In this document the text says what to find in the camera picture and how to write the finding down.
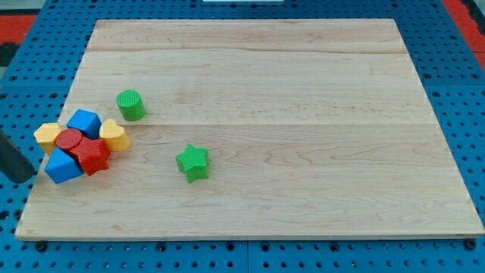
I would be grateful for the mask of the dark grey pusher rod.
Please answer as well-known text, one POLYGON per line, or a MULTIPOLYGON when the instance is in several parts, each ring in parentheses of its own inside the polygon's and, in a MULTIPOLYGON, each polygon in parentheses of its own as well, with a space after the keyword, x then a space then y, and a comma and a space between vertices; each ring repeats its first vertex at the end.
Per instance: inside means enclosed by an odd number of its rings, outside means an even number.
POLYGON ((27 157, 1 132, 1 173, 15 184, 28 181, 35 168, 27 157))

